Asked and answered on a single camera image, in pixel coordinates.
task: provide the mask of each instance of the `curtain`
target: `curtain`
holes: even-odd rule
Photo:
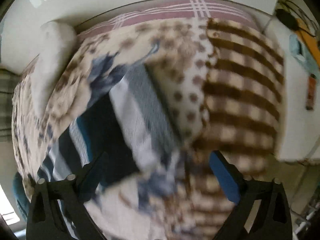
[[[0,69],[0,142],[12,140],[12,97],[18,82],[19,76]]]

